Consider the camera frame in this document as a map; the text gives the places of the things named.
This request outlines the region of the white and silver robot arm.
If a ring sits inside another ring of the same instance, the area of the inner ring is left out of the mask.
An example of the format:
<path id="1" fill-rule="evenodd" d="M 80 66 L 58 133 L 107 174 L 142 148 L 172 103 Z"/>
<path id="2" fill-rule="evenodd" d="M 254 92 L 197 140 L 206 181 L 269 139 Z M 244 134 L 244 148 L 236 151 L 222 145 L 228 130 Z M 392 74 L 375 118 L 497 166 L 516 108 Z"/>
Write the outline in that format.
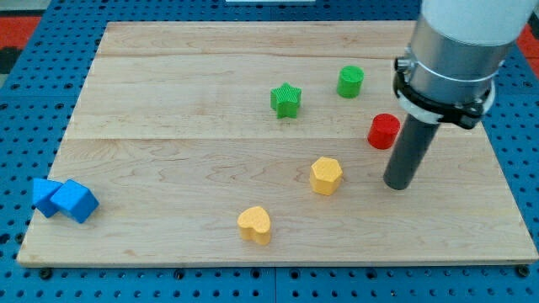
<path id="1" fill-rule="evenodd" d="M 471 129 L 496 97 L 494 78 L 537 0 L 424 0 L 394 62 L 393 90 L 415 119 Z"/>

